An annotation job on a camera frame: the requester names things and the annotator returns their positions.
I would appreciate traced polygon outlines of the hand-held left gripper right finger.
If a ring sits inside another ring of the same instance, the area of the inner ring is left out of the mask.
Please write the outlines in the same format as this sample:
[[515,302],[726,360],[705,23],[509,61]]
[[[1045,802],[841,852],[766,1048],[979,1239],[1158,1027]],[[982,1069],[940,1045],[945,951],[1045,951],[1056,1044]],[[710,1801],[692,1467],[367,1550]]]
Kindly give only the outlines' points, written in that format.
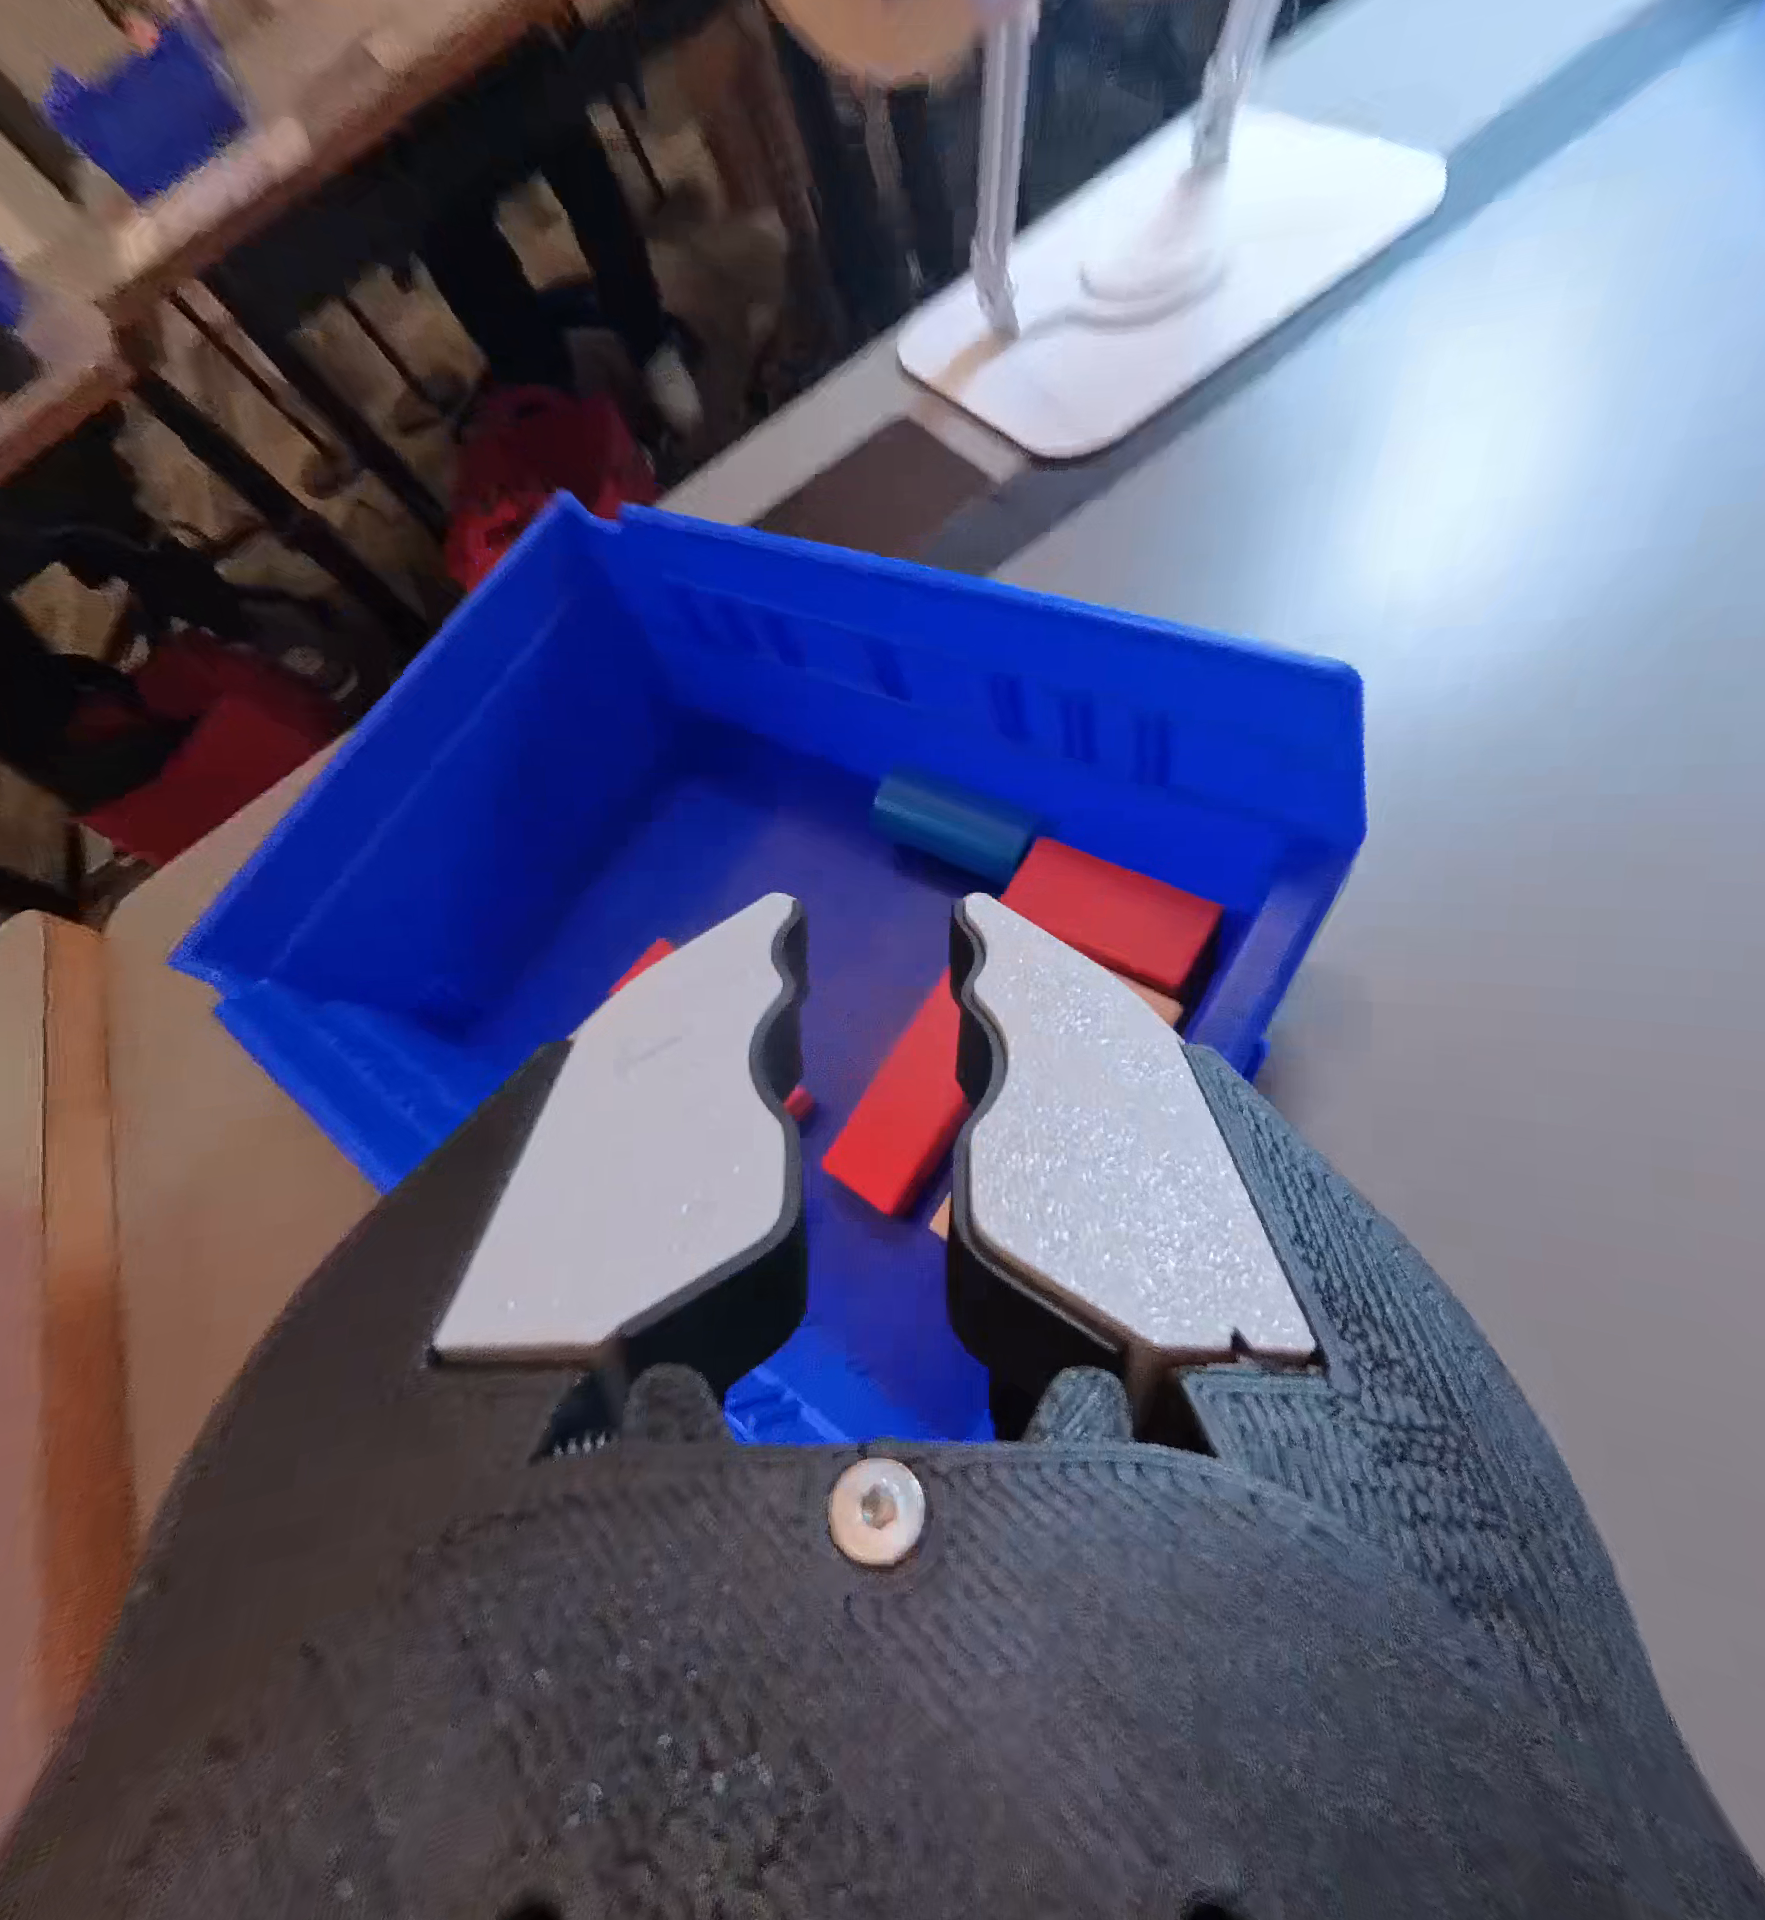
[[949,934],[959,1014],[945,1306],[1018,1439],[1090,1370],[1124,1431],[1172,1379],[1304,1374],[1323,1343],[1178,1035],[1097,962],[990,895]]

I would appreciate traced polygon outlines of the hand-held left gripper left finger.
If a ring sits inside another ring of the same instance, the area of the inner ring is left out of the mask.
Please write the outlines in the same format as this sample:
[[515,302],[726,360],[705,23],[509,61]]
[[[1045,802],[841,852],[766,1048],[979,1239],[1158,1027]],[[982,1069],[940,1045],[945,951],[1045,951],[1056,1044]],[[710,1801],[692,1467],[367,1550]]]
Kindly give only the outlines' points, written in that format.
[[645,1377],[715,1408],[798,1330],[806,916],[760,895],[640,972],[503,1088],[433,1308],[447,1397],[490,1460],[614,1440]]

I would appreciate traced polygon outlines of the red rectangular wooden block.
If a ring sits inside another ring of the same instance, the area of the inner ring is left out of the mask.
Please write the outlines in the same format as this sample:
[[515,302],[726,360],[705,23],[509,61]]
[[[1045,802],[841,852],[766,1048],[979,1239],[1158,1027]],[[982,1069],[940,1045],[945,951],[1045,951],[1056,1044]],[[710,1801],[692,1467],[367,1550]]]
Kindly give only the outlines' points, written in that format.
[[959,1009],[940,976],[823,1153],[828,1180],[873,1213],[915,1213],[968,1116],[959,1041]]
[[999,902],[1060,944],[1158,996],[1190,1002],[1213,964],[1218,902],[1036,839]]

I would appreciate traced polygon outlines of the blue plastic bin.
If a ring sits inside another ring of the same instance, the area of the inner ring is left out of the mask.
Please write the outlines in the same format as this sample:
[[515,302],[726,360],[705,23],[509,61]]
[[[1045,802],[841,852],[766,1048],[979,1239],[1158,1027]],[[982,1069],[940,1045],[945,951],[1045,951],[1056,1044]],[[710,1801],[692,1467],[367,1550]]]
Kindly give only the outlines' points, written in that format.
[[798,899],[808,1304],[730,1396],[760,1440],[990,1439],[924,1195],[822,1160],[926,998],[966,878],[880,783],[949,782],[1220,919],[1170,996],[1253,1076],[1368,830],[1345,664],[913,563],[549,508],[174,951],[231,1038],[387,1192],[655,941]]

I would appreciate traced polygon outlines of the blue wooden cylinder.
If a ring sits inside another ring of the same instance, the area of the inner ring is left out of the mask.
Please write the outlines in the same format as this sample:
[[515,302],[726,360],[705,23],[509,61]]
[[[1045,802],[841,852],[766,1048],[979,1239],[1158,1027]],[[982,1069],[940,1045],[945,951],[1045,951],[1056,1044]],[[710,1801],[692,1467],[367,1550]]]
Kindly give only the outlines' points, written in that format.
[[870,824],[895,849],[971,878],[990,891],[1007,888],[1041,834],[1028,812],[918,772],[881,778]]

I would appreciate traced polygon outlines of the red cloth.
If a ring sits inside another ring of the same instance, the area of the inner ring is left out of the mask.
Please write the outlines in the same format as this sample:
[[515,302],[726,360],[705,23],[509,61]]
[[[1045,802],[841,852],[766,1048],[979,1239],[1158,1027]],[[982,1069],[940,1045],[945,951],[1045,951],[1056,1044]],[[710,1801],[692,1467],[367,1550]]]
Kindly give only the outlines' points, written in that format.
[[75,820],[115,852],[162,866],[296,772],[339,733],[341,709],[284,665],[199,629],[114,669],[68,722],[86,766]]

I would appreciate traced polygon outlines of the red bag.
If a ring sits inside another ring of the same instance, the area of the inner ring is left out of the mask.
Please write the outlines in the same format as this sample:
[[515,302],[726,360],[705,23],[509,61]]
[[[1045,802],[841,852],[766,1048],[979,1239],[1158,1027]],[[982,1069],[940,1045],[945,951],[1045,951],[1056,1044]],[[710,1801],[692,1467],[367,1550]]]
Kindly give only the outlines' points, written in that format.
[[615,520],[659,492],[650,453],[606,394],[490,388],[455,441],[444,571],[464,592],[479,589],[556,494]]

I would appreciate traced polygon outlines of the white document stand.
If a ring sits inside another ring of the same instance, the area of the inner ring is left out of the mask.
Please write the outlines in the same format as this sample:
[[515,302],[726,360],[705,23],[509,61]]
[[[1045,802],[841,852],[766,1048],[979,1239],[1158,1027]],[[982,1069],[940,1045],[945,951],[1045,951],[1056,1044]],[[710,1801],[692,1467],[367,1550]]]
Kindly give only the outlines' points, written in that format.
[[964,281],[895,337],[916,386],[1038,465],[1086,460],[1345,283],[1446,197],[1440,154],[1248,106],[1277,3],[1230,3],[1182,124],[1018,229],[1041,4],[777,4],[859,84],[982,57]]

